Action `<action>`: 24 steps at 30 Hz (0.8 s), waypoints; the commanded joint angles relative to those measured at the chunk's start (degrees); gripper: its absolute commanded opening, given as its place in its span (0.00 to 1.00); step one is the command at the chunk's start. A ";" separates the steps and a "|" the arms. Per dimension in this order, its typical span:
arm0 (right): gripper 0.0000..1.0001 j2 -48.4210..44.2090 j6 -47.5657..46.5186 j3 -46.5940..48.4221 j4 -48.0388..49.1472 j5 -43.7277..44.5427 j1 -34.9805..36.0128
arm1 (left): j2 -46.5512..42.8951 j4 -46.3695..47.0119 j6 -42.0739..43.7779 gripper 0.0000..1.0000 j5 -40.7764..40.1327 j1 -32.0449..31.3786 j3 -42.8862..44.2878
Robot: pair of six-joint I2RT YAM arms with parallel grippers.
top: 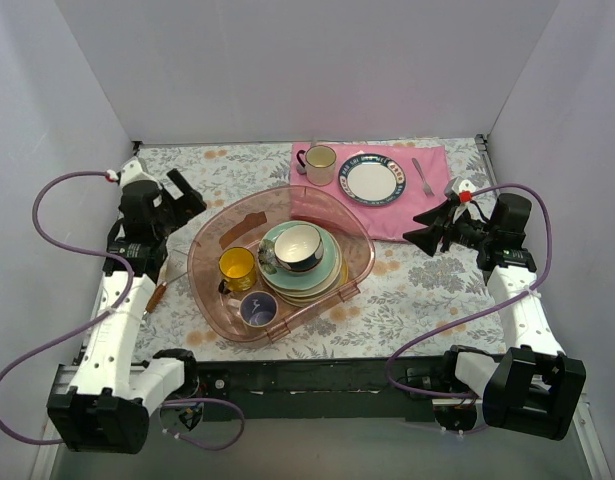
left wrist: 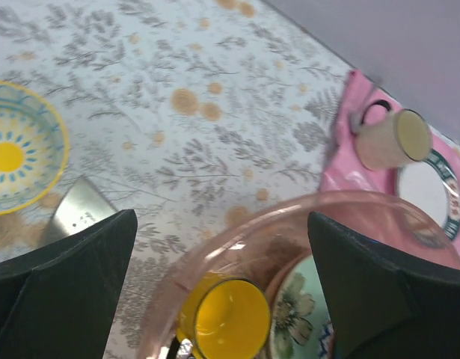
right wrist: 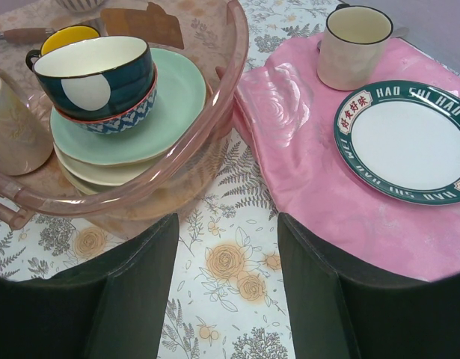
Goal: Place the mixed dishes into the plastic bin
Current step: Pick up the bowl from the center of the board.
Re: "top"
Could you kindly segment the yellow mug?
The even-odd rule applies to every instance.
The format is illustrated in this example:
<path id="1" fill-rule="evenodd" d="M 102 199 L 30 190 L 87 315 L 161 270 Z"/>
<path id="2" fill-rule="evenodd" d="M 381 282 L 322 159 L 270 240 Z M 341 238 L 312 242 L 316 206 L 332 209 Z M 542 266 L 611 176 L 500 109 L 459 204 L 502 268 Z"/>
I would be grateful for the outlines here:
<path id="1" fill-rule="evenodd" d="M 227 295 L 251 289 L 257 280 L 256 261 L 253 253 L 244 247 L 233 247 L 223 252 L 219 259 L 222 276 L 218 291 Z"/>

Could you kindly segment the pink transparent plastic bin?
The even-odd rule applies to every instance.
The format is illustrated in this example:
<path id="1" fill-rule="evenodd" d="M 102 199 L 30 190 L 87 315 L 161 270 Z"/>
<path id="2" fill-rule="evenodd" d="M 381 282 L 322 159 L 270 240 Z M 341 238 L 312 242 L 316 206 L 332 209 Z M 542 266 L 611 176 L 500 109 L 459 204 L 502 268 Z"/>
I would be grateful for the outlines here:
<path id="1" fill-rule="evenodd" d="M 223 295 L 218 291 L 222 279 L 219 258 L 232 247 L 244 247 L 256 255 L 259 242 L 271 228 L 294 220 L 311 222 L 333 237 L 347 263 L 348 280 L 319 301 L 298 307 L 283 301 L 258 272 L 252 290 L 272 294 L 279 312 L 267 327 L 246 326 L 227 306 L 229 299 L 246 294 Z M 188 278 L 200 312 L 218 335 L 248 346 L 262 346 L 354 297 L 374 262 L 375 248 L 366 229 L 340 201 L 316 188 L 284 186 L 250 195 L 211 218 L 191 242 Z"/>

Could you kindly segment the cream yellow floral plate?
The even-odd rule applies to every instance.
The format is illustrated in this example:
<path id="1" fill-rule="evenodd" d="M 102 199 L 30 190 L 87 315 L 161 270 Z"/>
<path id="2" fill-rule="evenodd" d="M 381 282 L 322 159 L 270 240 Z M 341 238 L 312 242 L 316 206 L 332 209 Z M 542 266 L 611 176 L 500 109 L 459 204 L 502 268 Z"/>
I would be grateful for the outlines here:
<path id="1" fill-rule="evenodd" d="M 320 293 L 318 293 L 316 295 L 313 295 L 313 296 L 310 296 L 310 297 L 295 297 L 295 296 L 290 296 L 290 295 L 283 294 L 280 291 L 276 291 L 276 293 L 286 303 L 288 303 L 290 305 L 298 306 L 298 307 L 304 307 L 304 306 L 307 306 L 307 305 L 312 304 L 314 302 L 317 302 L 321 298 L 323 298 L 326 295 L 332 293 L 333 291 L 335 291 L 336 289 L 341 287 L 347 280 L 348 280 L 348 266 L 347 266 L 346 262 L 343 262 L 342 266 L 341 266 L 341 270 L 340 270 L 340 272 L 338 274 L 338 277 L 336 278 L 336 281 L 333 282 L 325 290 L 323 290 L 322 292 L 320 292 Z"/>

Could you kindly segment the green rimmed plate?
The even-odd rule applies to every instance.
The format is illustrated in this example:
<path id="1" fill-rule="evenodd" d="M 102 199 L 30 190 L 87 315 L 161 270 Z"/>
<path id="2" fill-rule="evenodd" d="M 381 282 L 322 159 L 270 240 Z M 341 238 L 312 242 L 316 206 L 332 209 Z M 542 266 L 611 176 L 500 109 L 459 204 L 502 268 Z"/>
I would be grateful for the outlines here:
<path id="1" fill-rule="evenodd" d="M 274 242 L 287 228 L 297 224 L 311 224 L 321 233 L 324 254 L 320 263 L 313 269 L 303 273 L 293 273 L 285 270 L 274 255 Z M 336 245 L 333 237 L 322 227 L 305 221 L 287 221 L 271 228 L 259 242 L 256 254 L 258 268 L 265 280 L 283 289 L 304 291 L 315 287 L 331 273 L 336 261 Z"/>

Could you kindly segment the pink mug purple inside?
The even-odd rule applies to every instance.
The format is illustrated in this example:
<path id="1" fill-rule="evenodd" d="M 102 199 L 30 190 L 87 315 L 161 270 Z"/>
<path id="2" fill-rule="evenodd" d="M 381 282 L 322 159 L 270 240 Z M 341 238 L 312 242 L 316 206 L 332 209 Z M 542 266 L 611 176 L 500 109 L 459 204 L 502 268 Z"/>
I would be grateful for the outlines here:
<path id="1" fill-rule="evenodd" d="M 229 299 L 227 306 L 235 311 L 246 326 L 267 327 L 278 314 L 276 299 L 264 291 L 252 292 L 242 299 Z"/>

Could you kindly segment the pink cream floral plate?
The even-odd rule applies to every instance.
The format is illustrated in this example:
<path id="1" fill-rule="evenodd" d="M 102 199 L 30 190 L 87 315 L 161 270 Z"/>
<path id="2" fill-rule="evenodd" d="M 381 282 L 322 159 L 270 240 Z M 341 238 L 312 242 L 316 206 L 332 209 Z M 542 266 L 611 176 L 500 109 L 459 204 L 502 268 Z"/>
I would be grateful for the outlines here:
<path id="1" fill-rule="evenodd" d="M 345 269 L 344 264 L 345 264 L 345 261 L 343 260 L 340 248 L 336 247 L 336 261 L 335 261 L 335 264 L 334 264 L 334 267 L 331 273 L 328 275 L 328 277 L 325 280 L 323 280 L 320 284 L 316 285 L 315 287 L 304 290 L 304 291 L 299 291 L 299 290 L 283 289 L 278 286 L 273 286 L 272 283 L 268 280 L 266 280 L 265 283 L 270 288 L 272 288 L 274 291 L 279 292 L 281 295 L 284 295 L 284 296 L 298 298 L 299 300 L 316 297 L 318 295 L 324 294 L 326 291 L 333 288 L 335 285 L 339 283 L 340 279 L 343 277 L 342 271 Z"/>

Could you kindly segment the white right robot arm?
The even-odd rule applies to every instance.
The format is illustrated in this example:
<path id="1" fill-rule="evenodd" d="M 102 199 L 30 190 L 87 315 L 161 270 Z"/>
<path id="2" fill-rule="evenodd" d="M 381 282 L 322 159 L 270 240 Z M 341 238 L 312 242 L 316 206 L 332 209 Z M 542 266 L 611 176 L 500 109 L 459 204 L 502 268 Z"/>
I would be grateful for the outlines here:
<path id="1" fill-rule="evenodd" d="M 495 359 L 482 350 L 453 346 L 443 357 L 440 387 L 451 397 L 477 395 L 489 426 L 561 440 L 586 369 L 555 339 L 536 289 L 537 267 L 523 246 L 532 203 L 502 193 L 491 215 L 477 220 L 466 208 L 471 200 L 468 192 L 449 195 L 439 206 L 414 216 L 420 229 L 403 236 L 428 255 L 445 252 L 452 244 L 475 250 L 487 290 L 500 308 L 505 355 Z"/>

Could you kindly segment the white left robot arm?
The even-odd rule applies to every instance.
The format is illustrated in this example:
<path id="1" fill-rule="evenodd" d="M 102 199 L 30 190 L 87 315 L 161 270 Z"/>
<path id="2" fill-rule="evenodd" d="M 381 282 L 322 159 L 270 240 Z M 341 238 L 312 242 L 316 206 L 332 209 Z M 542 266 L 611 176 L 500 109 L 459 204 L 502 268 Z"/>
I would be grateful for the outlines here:
<path id="1" fill-rule="evenodd" d="M 157 298 L 168 260 L 168 237 L 206 209 L 201 194 L 172 169 L 180 190 L 173 197 L 138 161 L 118 174 L 119 217 L 110 229 L 98 310 L 105 319 L 90 333 L 78 370 L 64 393 L 48 398 L 47 411 L 72 451 L 135 454 L 151 414 L 167 399 L 187 400 L 200 386 L 191 351 L 160 350 L 132 375 L 140 325 Z"/>

